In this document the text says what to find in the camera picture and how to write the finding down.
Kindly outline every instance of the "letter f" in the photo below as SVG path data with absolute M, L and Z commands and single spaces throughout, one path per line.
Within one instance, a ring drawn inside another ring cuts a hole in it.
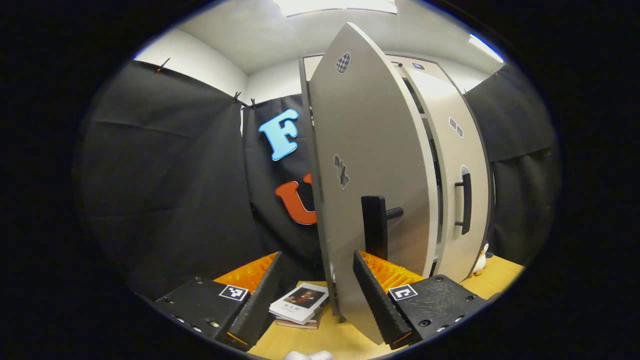
M 297 119 L 298 113 L 296 110 L 288 109 L 275 118 L 265 122 L 264 124 L 258 127 L 258 130 L 264 133 L 267 136 L 267 140 L 271 144 L 271 148 L 273 149 L 273 154 L 271 154 L 271 159 L 273 161 L 278 161 L 288 154 L 292 153 L 293 150 L 298 148 L 298 144 L 296 142 L 290 142 L 287 139 L 287 135 L 295 138 L 298 135 L 298 129 L 296 129 L 296 125 L 288 119 Z M 282 127 L 280 127 L 280 122 L 286 120 Z

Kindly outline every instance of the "white stuffed toy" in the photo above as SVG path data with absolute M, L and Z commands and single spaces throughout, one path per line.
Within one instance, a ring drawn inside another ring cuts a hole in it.
M 478 257 L 478 261 L 476 261 L 476 266 L 474 267 L 474 271 L 469 274 L 469 277 L 473 275 L 482 275 L 484 266 L 486 265 L 486 251 L 489 249 L 489 244 L 486 243 L 482 250 L 480 250 L 480 256 Z
M 305 355 L 301 352 L 290 351 L 284 356 L 282 360 L 332 360 L 333 354 L 329 351 L 323 350 L 314 352 L 313 354 Z

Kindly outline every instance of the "clothespin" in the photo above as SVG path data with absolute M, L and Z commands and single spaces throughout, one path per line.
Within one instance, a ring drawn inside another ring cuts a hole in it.
M 160 65 L 160 67 L 156 70 L 156 72 L 160 72 L 160 70 L 162 70 L 164 68 L 164 65 L 166 65 L 166 62 L 169 61 L 169 59 L 167 59 L 165 62 L 163 62 L 162 65 Z

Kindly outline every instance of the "ceiling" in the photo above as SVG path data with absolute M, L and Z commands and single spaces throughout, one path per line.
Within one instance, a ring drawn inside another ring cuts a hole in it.
M 397 15 L 324 10 L 284 17 L 272 0 L 218 1 L 178 28 L 200 39 L 251 75 L 300 56 L 323 53 L 345 22 L 384 51 L 446 58 L 491 72 L 499 63 L 468 42 L 471 30 L 419 0 L 396 0 Z

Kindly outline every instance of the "book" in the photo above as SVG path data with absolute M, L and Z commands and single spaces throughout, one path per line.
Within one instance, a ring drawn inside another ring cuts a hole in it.
M 277 323 L 278 325 L 288 326 L 288 327 L 297 327 L 300 329 L 317 329 L 320 325 L 317 322 L 314 322 L 314 323 L 308 322 L 305 325 L 300 325 L 298 323 L 290 322 L 286 320 L 275 320 L 274 322 Z
M 276 316 L 276 320 L 285 320 L 286 321 L 287 319 L 283 318 L 282 316 Z M 312 317 L 311 319 L 309 319 L 309 321 L 307 321 L 307 323 L 317 323 L 317 322 L 318 322 L 317 314 L 314 315 L 314 317 Z
M 269 312 L 282 318 L 278 321 L 306 325 L 326 304 L 328 298 L 329 292 L 326 287 L 303 282 L 271 303 Z

